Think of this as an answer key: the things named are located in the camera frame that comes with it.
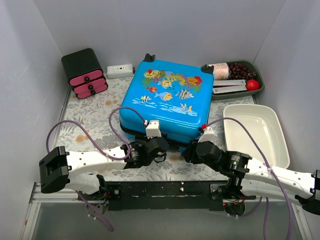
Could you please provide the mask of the blue fish-print kids suitcase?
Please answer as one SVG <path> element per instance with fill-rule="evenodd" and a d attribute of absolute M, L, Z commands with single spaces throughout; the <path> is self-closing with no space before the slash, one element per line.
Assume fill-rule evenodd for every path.
<path fill-rule="evenodd" d="M 208 122 L 213 71 L 213 66 L 168 62 L 147 53 L 122 101 L 121 129 L 135 139 L 143 139 L 143 120 L 158 120 L 171 148 L 187 148 L 200 136 L 199 128 Z"/>

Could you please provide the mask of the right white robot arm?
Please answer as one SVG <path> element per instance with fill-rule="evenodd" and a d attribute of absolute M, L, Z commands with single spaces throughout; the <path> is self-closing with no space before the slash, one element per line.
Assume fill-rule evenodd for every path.
<path fill-rule="evenodd" d="M 224 151 L 210 141 L 191 141 L 181 155 L 187 163 L 204 164 L 228 178 L 227 183 L 214 190 L 213 196 L 227 200 L 242 196 L 284 199 L 311 214 L 320 213 L 319 171 L 305 173 L 268 167 L 248 154 Z"/>

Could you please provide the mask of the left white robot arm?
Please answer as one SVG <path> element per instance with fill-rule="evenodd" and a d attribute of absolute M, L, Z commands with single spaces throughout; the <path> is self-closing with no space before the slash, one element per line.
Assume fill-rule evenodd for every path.
<path fill-rule="evenodd" d="M 137 169 L 149 166 L 155 159 L 165 160 L 169 144 L 163 137 L 134 141 L 129 146 L 107 150 L 106 155 L 97 151 L 67 151 L 55 147 L 39 161 L 40 191 L 52 194 L 63 189 L 81 191 L 95 200 L 106 196 L 102 170 Z"/>

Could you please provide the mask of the lower white toothpaste box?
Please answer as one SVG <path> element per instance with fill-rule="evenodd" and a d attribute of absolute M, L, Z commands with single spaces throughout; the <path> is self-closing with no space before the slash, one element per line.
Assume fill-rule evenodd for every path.
<path fill-rule="evenodd" d="M 247 88 L 245 85 L 214 87 L 212 90 L 214 95 L 230 94 L 230 93 L 245 92 L 245 91 L 247 91 Z"/>

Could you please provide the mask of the white toothpaste box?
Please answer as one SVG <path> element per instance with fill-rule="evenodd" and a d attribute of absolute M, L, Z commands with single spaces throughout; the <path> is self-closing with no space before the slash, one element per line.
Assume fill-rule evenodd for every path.
<path fill-rule="evenodd" d="M 233 87 L 233 86 L 245 86 L 246 81 L 244 79 L 238 80 L 215 80 L 213 83 L 214 88 L 221 87 Z"/>
<path fill-rule="evenodd" d="M 247 88 L 245 85 L 214 87 L 212 90 L 214 95 L 230 94 L 230 93 L 245 92 L 245 91 L 247 91 Z"/>

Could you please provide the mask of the white plastic basin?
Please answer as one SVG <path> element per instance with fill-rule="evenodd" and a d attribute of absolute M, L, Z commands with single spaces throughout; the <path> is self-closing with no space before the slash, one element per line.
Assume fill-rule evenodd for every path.
<path fill-rule="evenodd" d="M 242 123 L 264 153 L 271 166 L 287 169 L 290 156 L 284 133 L 276 112 L 259 104 L 231 104 L 224 108 L 223 116 Z M 250 155 L 264 162 L 260 152 L 245 130 L 233 120 L 225 120 L 226 149 Z"/>

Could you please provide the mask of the floral patterned table mat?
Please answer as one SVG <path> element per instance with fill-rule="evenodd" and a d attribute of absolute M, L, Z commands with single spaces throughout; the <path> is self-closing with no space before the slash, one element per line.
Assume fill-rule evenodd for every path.
<path fill-rule="evenodd" d="M 89 137 L 74 124 L 75 122 L 81 124 L 103 150 L 122 144 L 111 128 L 115 128 L 127 142 L 132 142 L 134 138 L 121 130 L 119 113 L 111 114 L 112 110 L 121 105 L 131 81 L 130 77 L 109 79 L 106 91 L 86 99 L 78 99 L 71 92 L 62 117 L 66 122 L 59 126 L 53 146 L 65 146 L 68 151 L 74 152 L 96 151 Z M 226 176 L 204 164 L 185 162 L 177 151 L 168 152 L 166 160 L 160 163 L 152 162 L 149 166 L 135 169 L 99 170 L 98 174 L 103 175 L 107 181 L 226 180 Z"/>

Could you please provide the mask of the upper white toothpaste box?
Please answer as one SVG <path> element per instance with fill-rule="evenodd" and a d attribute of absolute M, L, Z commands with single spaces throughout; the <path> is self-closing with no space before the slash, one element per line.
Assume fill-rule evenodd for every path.
<path fill-rule="evenodd" d="M 244 79 L 238 80 L 215 80 L 213 83 L 214 88 L 221 87 L 233 87 L 233 86 L 245 86 L 246 81 Z"/>

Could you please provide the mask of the red apple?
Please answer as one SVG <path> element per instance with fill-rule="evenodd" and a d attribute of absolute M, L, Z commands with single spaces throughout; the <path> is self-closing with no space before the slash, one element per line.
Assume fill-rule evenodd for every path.
<path fill-rule="evenodd" d="M 247 91 L 255 91 L 255 90 L 258 90 L 259 88 L 260 88 L 259 82 L 254 79 L 249 79 L 246 82 Z"/>

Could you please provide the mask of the white pink tissue roll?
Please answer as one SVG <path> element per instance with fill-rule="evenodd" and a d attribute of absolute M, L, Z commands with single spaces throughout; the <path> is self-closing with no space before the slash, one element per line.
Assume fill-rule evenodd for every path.
<path fill-rule="evenodd" d="M 230 76 L 230 68 L 226 62 L 208 64 L 213 67 L 213 76 L 215 81 L 228 80 Z"/>

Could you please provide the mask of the white power adapter box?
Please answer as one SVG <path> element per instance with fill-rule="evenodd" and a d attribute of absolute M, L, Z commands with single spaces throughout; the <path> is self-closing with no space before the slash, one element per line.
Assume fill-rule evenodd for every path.
<path fill-rule="evenodd" d="M 135 72 L 136 69 L 132 64 L 112 65 L 106 68 L 108 79 L 132 77 Z"/>

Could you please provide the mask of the dark green plastic tray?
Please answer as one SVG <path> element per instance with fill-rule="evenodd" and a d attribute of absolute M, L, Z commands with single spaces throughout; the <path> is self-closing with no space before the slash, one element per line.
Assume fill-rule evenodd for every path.
<path fill-rule="evenodd" d="M 234 98 L 240 98 L 240 97 L 246 97 L 246 96 L 250 96 L 250 95 L 255 95 L 257 93 L 259 93 L 260 91 L 262 91 L 265 87 L 263 78 L 261 77 L 261 74 L 259 73 L 259 71 L 255 68 L 255 66 L 246 60 L 238 60 L 238 61 L 229 61 L 229 62 L 225 62 L 227 64 L 232 64 L 232 63 L 239 63 L 242 64 L 246 67 L 249 68 L 249 70 L 256 72 L 256 81 L 259 82 L 259 89 L 258 90 L 254 90 L 254 91 L 241 91 L 241 92 L 233 92 L 233 93 L 227 93 L 227 94 L 213 94 L 212 93 L 212 99 L 213 100 L 226 100 L 226 99 L 234 99 Z M 208 66 L 209 64 L 205 64 L 203 66 L 201 66 L 201 70 L 203 72 L 208 72 L 213 74 L 214 68 L 212 66 Z"/>

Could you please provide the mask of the dark red grape bunch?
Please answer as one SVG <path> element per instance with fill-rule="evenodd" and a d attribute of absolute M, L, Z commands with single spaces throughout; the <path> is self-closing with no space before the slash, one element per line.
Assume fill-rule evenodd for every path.
<path fill-rule="evenodd" d="M 240 63 L 229 63 L 229 80 L 255 80 L 257 73 Z"/>

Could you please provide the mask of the black pink mini drawer chest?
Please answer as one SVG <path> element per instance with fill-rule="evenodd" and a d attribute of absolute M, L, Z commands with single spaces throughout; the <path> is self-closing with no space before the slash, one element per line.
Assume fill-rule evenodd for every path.
<path fill-rule="evenodd" d="M 103 69 L 92 48 L 64 55 L 61 64 L 68 84 L 78 99 L 85 99 L 108 89 Z"/>

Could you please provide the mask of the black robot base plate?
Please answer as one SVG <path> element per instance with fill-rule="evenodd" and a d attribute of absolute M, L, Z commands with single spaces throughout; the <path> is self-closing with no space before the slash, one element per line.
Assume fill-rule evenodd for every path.
<path fill-rule="evenodd" d="M 78 200 L 106 203 L 109 211 L 203 209 L 244 215 L 245 201 L 255 196 L 232 196 L 223 192 L 226 184 L 225 180 L 114 181 L 105 182 L 95 193 L 81 192 Z"/>

